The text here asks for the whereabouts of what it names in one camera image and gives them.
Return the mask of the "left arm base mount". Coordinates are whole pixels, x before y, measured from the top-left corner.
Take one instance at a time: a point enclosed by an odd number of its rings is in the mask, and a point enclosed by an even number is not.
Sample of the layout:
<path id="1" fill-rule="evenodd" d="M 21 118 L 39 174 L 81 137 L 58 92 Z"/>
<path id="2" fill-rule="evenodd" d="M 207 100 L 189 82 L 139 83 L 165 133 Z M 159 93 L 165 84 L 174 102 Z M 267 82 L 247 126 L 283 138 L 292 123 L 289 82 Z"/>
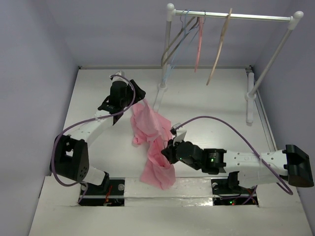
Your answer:
<path id="1" fill-rule="evenodd" d="M 88 183 L 87 190 L 81 186 L 78 204 L 87 207 L 123 207 L 124 191 L 124 178 L 108 178 L 102 185 Z"/>

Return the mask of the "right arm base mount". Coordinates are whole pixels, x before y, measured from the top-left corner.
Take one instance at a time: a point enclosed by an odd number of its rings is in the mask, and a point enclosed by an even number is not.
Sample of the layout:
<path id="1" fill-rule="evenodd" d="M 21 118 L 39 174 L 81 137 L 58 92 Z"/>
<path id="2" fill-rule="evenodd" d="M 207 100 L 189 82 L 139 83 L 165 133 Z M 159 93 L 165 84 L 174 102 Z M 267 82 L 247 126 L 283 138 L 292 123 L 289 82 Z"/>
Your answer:
<path id="1" fill-rule="evenodd" d="M 257 194 L 253 188 L 239 185 L 238 172 L 229 173 L 228 177 L 211 179 L 213 205 L 215 206 L 258 206 Z"/>

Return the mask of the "pink t shirt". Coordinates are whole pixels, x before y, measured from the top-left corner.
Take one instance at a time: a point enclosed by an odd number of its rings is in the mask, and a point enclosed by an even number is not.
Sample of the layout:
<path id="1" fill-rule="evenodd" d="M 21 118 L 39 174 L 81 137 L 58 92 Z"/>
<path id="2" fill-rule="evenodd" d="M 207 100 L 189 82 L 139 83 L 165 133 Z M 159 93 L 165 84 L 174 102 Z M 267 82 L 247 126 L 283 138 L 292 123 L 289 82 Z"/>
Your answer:
<path id="1" fill-rule="evenodd" d="M 170 188 L 176 180 L 175 168 L 161 151 L 172 139 L 171 121 L 155 112 L 147 100 L 136 103 L 132 107 L 130 118 L 133 130 L 133 144 L 149 145 L 147 162 L 141 174 L 140 181 L 162 190 Z"/>

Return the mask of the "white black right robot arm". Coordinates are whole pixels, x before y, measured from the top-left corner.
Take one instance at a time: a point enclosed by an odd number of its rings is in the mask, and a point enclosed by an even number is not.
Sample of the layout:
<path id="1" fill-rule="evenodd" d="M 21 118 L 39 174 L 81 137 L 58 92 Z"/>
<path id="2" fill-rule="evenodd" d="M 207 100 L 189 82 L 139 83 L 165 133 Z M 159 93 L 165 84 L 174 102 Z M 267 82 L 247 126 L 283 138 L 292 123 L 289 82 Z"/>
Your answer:
<path id="1" fill-rule="evenodd" d="M 281 180 L 295 187 L 314 186 L 310 158 L 296 145 L 255 155 L 217 148 L 202 149 L 191 142 L 170 140 L 161 154 L 170 164 L 182 162 L 209 175 L 227 174 L 226 186 L 233 193 Z"/>

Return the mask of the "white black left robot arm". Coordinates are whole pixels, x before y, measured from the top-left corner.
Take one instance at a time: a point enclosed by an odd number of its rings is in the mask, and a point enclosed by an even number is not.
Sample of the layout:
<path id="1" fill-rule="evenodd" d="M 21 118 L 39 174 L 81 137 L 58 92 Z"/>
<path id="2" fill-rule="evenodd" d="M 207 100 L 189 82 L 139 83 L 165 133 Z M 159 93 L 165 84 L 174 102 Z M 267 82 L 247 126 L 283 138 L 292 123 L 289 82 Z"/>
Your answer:
<path id="1" fill-rule="evenodd" d="M 74 184 L 91 184 L 98 194 L 108 191 L 108 174 L 90 165 L 89 146 L 146 95 L 133 79 L 114 74 L 110 80 L 110 93 L 94 116 L 71 125 L 55 138 L 50 169 L 60 185 L 70 186 L 61 181 L 64 177 Z"/>

